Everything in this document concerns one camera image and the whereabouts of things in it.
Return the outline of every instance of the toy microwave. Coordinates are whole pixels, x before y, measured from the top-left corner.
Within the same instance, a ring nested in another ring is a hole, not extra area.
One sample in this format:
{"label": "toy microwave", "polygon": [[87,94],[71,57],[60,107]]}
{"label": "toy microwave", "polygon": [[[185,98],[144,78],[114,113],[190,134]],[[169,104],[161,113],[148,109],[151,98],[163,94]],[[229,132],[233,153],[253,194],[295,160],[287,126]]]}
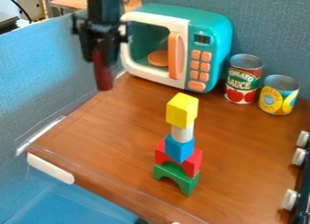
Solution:
{"label": "toy microwave", "polygon": [[232,42],[232,24],[224,15],[147,4],[121,20],[130,21],[130,42],[121,44],[129,73],[199,93],[214,88]]}

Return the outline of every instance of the green block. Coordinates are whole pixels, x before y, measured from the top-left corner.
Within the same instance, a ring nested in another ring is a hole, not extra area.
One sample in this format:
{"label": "green block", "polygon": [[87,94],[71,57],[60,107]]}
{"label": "green block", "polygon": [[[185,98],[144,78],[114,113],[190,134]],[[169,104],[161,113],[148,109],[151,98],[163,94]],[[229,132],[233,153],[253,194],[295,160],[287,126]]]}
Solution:
{"label": "green block", "polygon": [[190,196],[199,181],[200,171],[194,178],[188,177],[184,170],[174,162],[165,162],[162,165],[154,165],[154,178],[160,180],[163,177],[174,180],[180,187],[182,193]]}

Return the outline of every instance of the block tower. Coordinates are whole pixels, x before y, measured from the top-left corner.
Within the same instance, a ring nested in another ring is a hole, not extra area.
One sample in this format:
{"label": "block tower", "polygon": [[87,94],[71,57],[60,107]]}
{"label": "block tower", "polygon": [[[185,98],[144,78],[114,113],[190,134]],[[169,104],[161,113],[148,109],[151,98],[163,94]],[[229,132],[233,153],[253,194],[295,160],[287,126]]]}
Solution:
{"label": "block tower", "polygon": [[184,93],[175,95],[166,107],[171,134],[162,139],[155,150],[154,178],[174,180],[186,196],[196,188],[200,176],[202,150],[195,148],[193,137],[198,107],[197,98]]}

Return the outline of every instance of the toy can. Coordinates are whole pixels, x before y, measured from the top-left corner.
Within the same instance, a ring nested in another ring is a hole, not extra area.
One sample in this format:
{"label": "toy can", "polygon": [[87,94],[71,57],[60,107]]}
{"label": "toy can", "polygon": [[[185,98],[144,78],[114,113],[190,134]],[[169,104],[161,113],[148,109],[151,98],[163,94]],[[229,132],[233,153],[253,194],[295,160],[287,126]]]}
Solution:
{"label": "toy can", "polygon": [[295,105],[299,83],[284,75],[269,75],[259,97],[259,107],[274,115],[288,115]]}
{"label": "toy can", "polygon": [[225,98],[237,104],[249,104],[255,100],[263,62],[250,54],[236,54],[230,58]]}

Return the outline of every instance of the yellow block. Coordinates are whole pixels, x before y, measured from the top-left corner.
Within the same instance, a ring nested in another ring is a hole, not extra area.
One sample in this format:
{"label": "yellow block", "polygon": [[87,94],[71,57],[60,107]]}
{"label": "yellow block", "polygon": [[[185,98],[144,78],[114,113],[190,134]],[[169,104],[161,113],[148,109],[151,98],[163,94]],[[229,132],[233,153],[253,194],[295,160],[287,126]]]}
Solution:
{"label": "yellow block", "polygon": [[187,129],[197,118],[199,100],[178,93],[167,103],[166,122]]}

